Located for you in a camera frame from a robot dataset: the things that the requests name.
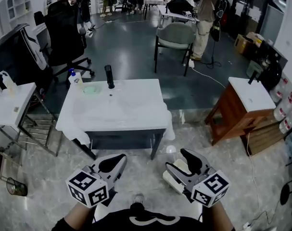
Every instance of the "white cable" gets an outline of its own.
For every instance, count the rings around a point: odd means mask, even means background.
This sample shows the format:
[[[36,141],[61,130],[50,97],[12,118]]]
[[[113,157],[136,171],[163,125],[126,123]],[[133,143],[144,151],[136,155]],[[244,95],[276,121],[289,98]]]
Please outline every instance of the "white cable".
[[[260,206],[259,206],[259,195],[258,195],[258,187],[257,187],[257,183],[255,181],[255,178],[254,178],[254,164],[253,164],[253,161],[251,159],[251,155],[249,154],[248,152],[248,142],[250,140],[250,133],[248,133],[248,138],[247,138],[247,145],[246,145],[246,152],[250,158],[250,161],[251,161],[251,164],[252,164],[252,178],[253,178],[253,182],[255,184],[255,187],[256,187],[256,192],[257,192],[257,203],[258,203],[258,211],[260,210]]]
[[[200,74],[200,75],[202,75],[202,76],[206,76],[206,77],[208,77],[208,78],[214,80],[215,82],[217,82],[218,84],[220,84],[223,88],[226,88],[221,82],[217,81],[216,79],[213,79],[212,77],[210,77],[210,76],[208,76],[208,75],[204,75],[204,74],[198,72],[197,70],[195,70],[195,69],[193,69],[193,68],[192,68],[192,70],[194,70],[196,73],[198,73],[198,74]]]

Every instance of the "cabinet shelf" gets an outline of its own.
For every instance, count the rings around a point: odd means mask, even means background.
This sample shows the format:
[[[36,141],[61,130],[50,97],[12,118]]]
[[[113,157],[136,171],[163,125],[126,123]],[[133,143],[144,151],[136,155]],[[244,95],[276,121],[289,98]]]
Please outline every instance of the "cabinet shelf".
[[[35,19],[31,0],[2,0],[0,2],[0,20],[4,34],[21,23],[34,27]]]

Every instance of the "glossy floor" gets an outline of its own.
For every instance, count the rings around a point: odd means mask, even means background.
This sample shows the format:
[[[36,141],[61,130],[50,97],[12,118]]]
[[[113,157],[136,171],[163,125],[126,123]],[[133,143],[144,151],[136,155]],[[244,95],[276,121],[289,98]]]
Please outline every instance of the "glossy floor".
[[[143,15],[127,15],[117,12],[105,18],[113,21],[104,24],[99,16],[94,17],[96,31],[87,39],[84,57],[92,60],[90,68],[96,75],[93,81],[106,81],[104,66],[110,64],[114,79],[146,79],[158,78],[162,94],[169,110],[211,108],[223,91],[223,87],[210,78],[201,76],[189,69],[184,77],[184,66],[181,64],[182,51],[163,49],[158,57],[157,74],[154,73],[155,33],[159,12],[155,9]],[[214,41],[209,38],[204,62],[211,62]],[[223,85],[227,85],[228,77],[246,76],[249,61],[238,54],[234,48],[234,40],[226,33],[215,46],[214,60],[222,64],[209,69],[204,64],[196,63],[195,70],[211,76]],[[67,89],[64,84],[66,74],[59,77],[59,83],[51,83],[46,95],[46,105],[54,113],[59,113],[65,99]]]
[[[285,167],[289,160],[284,141],[253,156],[252,170],[251,161],[240,138],[211,146],[209,127],[196,122],[205,114],[206,112],[174,111],[176,139],[162,140],[154,160],[150,160],[150,150],[95,151],[98,156],[113,153],[128,155],[127,167],[115,187],[118,194],[108,210],[129,208],[132,196],[142,192],[146,197],[145,207],[148,210],[198,218],[196,203],[190,204],[186,197],[176,193],[162,177],[165,162],[183,158],[179,151],[181,148],[188,148],[206,156],[211,166],[221,169],[230,179],[231,186],[222,203],[236,230],[242,230],[243,224],[251,222],[264,210],[268,212],[271,221],[280,190],[292,179],[292,166]],[[57,147],[56,139],[52,144]],[[167,154],[168,145],[174,145],[177,152]],[[66,138],[62,139],[58,157],[53,157],[36,146],[28,146],[23,154],[23,167],[19,168],[15,176],[12,175],[27,184],[28,196],[10,195],[5,183],[0,181],[0,231],[51,230],[75,204],[65,180],[76,169],[91,163],[92,160]],[[252,172],[258,190],[254,185]],[[267,225],[266,215],[263,213],[254,223],[254,230],[265,230],[269,226],[277,226],[279,231],[290,230],[291,207],[292,195],[286,205],[278,205],[271,225]]]

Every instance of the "trash can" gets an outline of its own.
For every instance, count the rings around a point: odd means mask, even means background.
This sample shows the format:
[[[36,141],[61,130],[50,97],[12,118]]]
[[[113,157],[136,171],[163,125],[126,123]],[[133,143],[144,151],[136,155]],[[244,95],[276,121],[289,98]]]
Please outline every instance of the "trash can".
[[[27,196],[28,190],[25,184],[9,177],[7,179],[7,190],[11,195]]]

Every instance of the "white countertop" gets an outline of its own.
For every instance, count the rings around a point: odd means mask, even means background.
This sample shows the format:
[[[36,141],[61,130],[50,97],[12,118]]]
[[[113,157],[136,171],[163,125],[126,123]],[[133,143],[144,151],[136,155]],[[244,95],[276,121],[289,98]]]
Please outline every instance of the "white countertop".
[[[64,131],[75,124],[82,131],[123,131],[167,128],[170,118],[163,101],[159,80],[116,80],[84,83],[96,92],[85,94],[70,87],[56,129]]]
[[[14,96],[9,94],[8,89],[4,89],[0,95],[0,125],[17,127],[36,84],[24,84],[17,88],[18,92]]]
[[[260,81],[253,80],[250,85],[248,84],[249,79],[229,77],[228,80],[247,112],[276,108],[273,100]]]
[[[181,15],[178,13],[171,13],[169,11],[169,9],[167,9],[167,13],[166,13],[166,6],[165,5],[158,5],[157,7],[159,8],[160,13],[164,16],[171,16],[171,17],[176,17],[176,18],[187,19],[187,20],[199,22],[199,20],[197,18],[187,18],[185,15]]]

